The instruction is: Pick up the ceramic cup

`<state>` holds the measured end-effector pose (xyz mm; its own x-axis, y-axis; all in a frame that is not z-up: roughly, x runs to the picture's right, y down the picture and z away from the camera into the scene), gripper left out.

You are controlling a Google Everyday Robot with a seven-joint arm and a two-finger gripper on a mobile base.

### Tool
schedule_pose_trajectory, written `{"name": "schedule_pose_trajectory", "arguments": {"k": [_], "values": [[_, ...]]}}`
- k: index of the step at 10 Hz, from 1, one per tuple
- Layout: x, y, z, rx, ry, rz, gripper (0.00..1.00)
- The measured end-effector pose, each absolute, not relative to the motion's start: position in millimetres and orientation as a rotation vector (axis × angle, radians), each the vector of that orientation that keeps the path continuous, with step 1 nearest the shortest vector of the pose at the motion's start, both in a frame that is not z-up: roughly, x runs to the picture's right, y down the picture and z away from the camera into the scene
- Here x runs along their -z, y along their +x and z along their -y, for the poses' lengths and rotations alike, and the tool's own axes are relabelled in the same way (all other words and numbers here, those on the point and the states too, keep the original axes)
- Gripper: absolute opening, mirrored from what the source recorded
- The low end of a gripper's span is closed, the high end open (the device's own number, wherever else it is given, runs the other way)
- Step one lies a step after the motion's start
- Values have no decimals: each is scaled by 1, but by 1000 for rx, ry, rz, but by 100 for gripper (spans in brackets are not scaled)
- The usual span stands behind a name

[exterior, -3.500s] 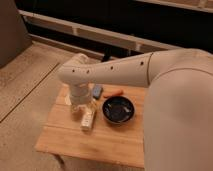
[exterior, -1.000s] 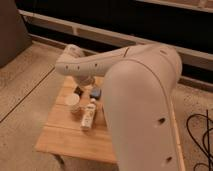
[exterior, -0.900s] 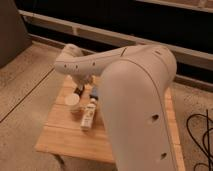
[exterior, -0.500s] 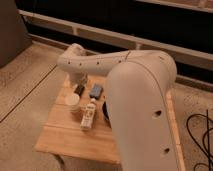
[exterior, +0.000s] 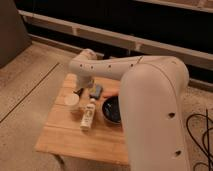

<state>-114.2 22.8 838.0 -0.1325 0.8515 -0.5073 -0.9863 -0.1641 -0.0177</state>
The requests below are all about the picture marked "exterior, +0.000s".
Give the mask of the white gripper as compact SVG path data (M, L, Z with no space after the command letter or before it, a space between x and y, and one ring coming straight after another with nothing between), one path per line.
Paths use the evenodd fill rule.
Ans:
M94 78L91 73L77 73L76 74L76 86L80 89L75 90L74 93L81 95L84 88L91 88L94 85Z

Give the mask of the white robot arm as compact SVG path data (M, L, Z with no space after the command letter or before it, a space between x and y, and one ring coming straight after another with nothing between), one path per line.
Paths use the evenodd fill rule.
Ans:
M131 171L190 171L181 113L189 72L174 56L99 60L85 49L69 63L79 88L95 77L118 80L119 109Z

